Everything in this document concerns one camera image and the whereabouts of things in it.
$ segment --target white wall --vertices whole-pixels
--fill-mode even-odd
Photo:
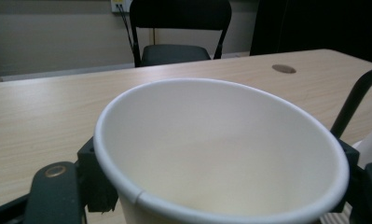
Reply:
[[[249,51],[257,0],[230,0],[232,21],[223,52]],[[164,33],[157,39],[164,41]],[[202,34],[213,53],[215,35]],[[177,34],[172,39],[187,39]],[[139,35],[148,44],[149,32]],[[0,0],[0,76],[133,63],[122,19],[108,0]]]

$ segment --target wooden table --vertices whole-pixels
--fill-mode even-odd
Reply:
[[[277,72],[274,64],[296,73]],[[40,168],[76,161],[103,108],[137,85],[177,77],[238,82],[300,106],[329,129],[353,84],[370,69],[372,63],[321,49],[0,83],[0,205],[26,194]],[[342,139],[353,144],[371,130],[372,89]],[[114,213],[88,217],[89,223],[125,223],[119,203]]]

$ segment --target white paper cup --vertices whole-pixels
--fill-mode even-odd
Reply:
[[[342,198],[338,141],[300,108],[211,79],[126,91],[98,119],[94,146],[127,223],[308,223]]]

